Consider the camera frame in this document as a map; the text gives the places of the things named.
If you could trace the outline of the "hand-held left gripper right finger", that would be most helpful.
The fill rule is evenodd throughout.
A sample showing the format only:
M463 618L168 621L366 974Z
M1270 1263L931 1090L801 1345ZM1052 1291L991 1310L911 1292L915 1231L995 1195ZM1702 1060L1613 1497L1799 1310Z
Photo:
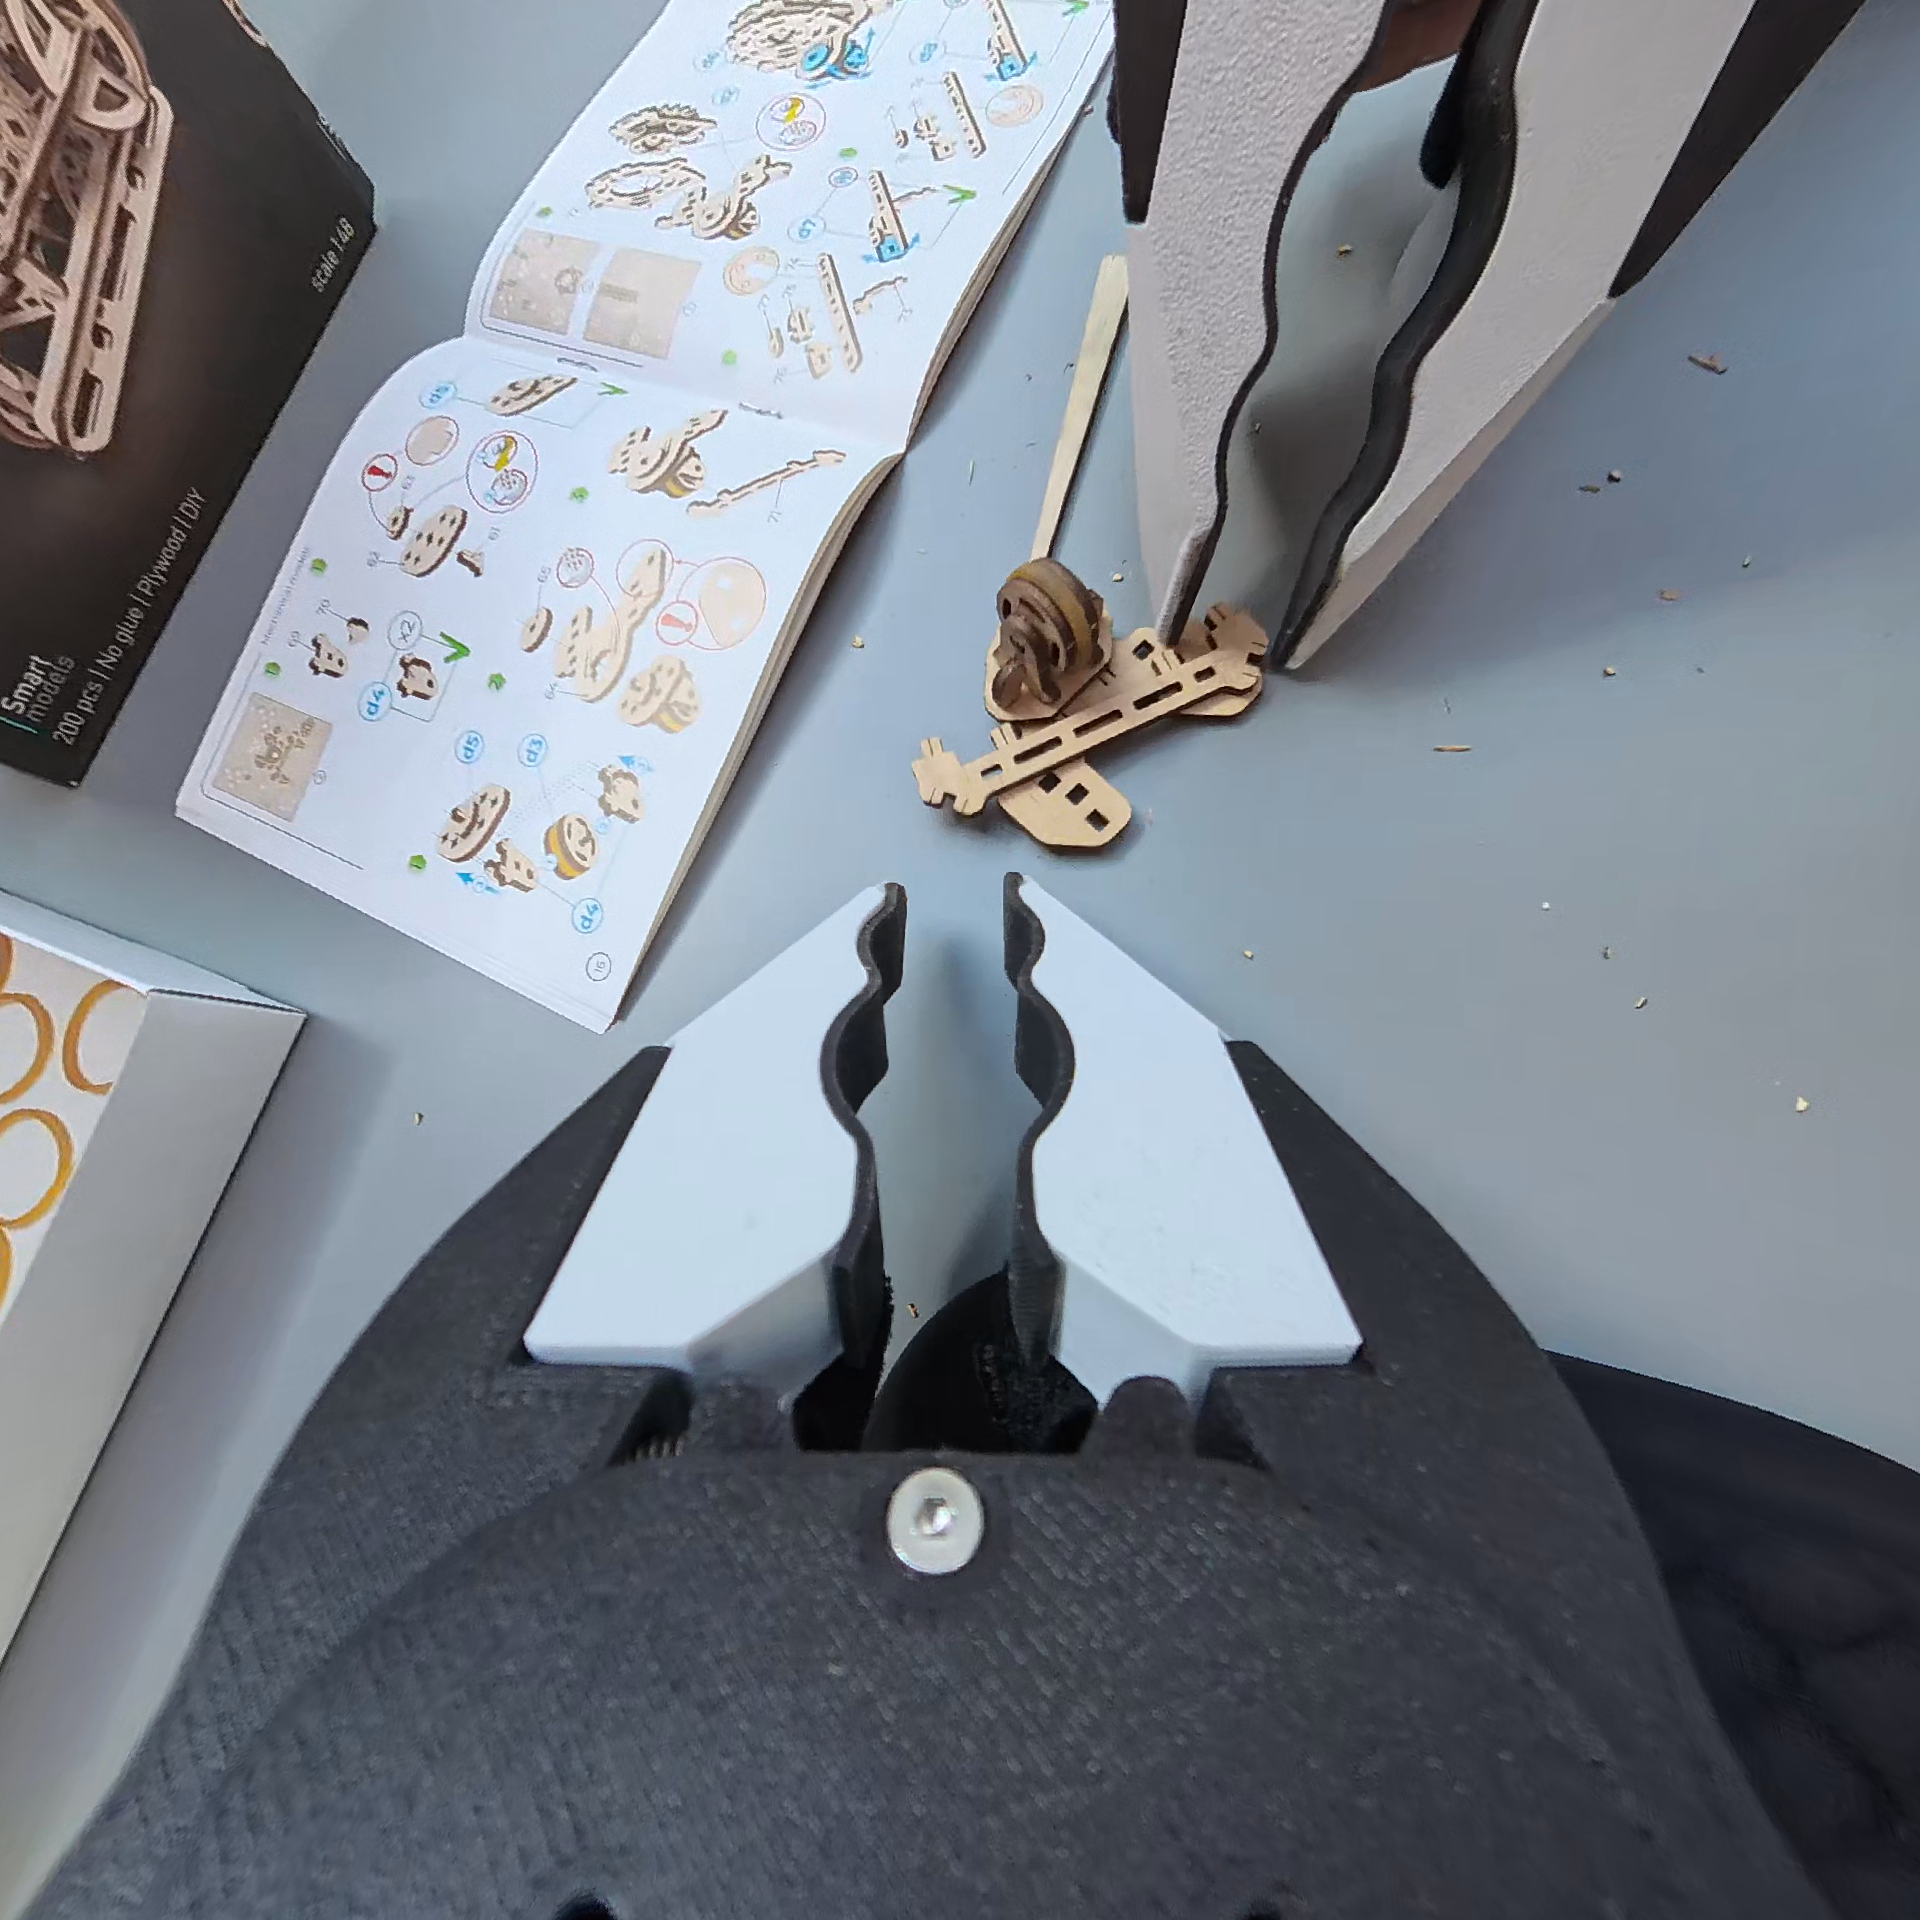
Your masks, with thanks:
M1192 1408L1224 1369L1341 1369L1358 1324L1241 1077L1246 1048L1024 876L1016 1323L1093 1404L1137 1378Z

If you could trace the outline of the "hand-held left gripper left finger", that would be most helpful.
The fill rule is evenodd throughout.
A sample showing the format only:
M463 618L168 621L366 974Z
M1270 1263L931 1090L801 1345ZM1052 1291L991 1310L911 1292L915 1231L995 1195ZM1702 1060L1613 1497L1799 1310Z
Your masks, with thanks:
M860 892L682 1025L523 1341L790 1402L891 1331L876 1145L903 889Z

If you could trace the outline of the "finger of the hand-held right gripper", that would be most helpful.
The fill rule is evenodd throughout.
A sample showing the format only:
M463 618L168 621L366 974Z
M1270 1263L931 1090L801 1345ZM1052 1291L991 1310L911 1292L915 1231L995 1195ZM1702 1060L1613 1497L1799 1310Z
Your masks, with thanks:
M1305 161L1372 85L1453 58L1477 2L1125 2L1125 277L1140 557L1174 638L1228 518L1228 448L1278 343Z
M1750 2L1491 2L1456 164L1392 277L1354 466L1270 655L1304 661L1383 583L1597 324Z

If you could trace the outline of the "wooden plate part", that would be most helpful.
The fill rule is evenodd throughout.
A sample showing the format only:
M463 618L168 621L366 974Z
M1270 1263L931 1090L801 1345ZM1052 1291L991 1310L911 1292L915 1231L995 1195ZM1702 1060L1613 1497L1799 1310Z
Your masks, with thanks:
M1056 715L1017 718L1016 707L1002 707L995 680L1011 660L1008 642L991 639L986 653L986 707L995 720L991 749L1011 751L1024 734L1038 734L1056 723ZM1056 852L1093 852L1110 845L1128 823L1128 799L1086 762L1065 762L1024 784L1002 787L995 792L999 808L1017 823L1038 845Z

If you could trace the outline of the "slotted wooden strip part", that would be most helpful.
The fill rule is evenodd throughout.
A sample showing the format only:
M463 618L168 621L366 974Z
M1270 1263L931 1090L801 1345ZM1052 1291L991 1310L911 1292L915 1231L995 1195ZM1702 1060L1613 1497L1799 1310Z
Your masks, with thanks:
M1263 628L1228 605L1192 621L1173 645L1137 631L1114 645L1107 667L1056 715L1056 723L1024 734L1011 751L990 749L977 762L959 762L937 737L925 737L915 762L922 799L974 815L995 804L1002 787L1075 758L1091 762L1093 751L1169 715L1233 718L1259 695L1266 645Z

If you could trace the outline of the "black model kit box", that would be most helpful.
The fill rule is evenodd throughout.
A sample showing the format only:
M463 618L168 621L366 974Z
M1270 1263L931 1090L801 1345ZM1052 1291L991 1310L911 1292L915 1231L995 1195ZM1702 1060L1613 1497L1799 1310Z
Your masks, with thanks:
M372 230L239 2L2 2L2 766L86 781Z

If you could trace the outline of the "thin wooden stick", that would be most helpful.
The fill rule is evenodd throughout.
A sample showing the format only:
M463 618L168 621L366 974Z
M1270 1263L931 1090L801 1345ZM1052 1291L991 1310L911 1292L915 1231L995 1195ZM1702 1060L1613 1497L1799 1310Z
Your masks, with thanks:
M1121 338L1121 327L1128 306L1128 259L1124 252L1110 252L1093 282L1091 311L1083 324L1083 336L1072 369L1066 403L1062 417L1062 434L1056 439L1046 494L1041 494L1041 517L1033 537L1033 561L1052 557L1062 518L1066 509L1066 496L1075 491L1075 475L1083 463L1083 449L1091 439L1091 425L1107 387L1107 374L1114 366L1114 349Z

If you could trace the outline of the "white box with orange rings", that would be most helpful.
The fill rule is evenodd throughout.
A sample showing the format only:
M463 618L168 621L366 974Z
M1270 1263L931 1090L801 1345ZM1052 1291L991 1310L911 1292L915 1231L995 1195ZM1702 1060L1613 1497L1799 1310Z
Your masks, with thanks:
M302 1010L2 893L2 1646Z

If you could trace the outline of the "open instruction booklet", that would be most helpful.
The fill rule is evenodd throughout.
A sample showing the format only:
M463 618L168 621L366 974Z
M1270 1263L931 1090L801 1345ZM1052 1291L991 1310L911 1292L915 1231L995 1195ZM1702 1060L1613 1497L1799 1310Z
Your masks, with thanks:
M607 1030L1110 2L666 2L333 454L182 823Z

